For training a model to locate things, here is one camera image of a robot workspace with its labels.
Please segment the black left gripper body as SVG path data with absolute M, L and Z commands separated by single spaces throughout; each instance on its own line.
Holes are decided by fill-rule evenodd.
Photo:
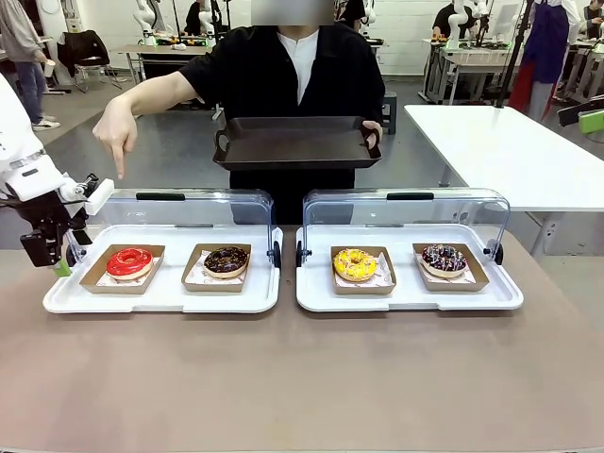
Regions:
M 86 227 L 89 218 L 83 202 L 64 201 L 56 191 L 20 202 L 16 211 L 30 223 L 32 231 L 40 230 L 46 237 L 53 235 L 62 241 L 72 228 Z

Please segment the person's left hand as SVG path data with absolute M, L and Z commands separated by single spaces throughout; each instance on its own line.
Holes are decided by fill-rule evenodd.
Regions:
M 367 149 L 371 150 L 379 145 L 383 130 L 379 123 L 364 120 L 361 123 L 361 135 L 366 143 Z

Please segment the person's right hand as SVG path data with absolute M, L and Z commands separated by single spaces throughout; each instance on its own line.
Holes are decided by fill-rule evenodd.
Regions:
M 109 101 L 92 133 L 112 156 L 117 176 L 122 179 L 126 172 L 126 154 L 133 150 L 138 138 L 131 99 L 125 93 Z

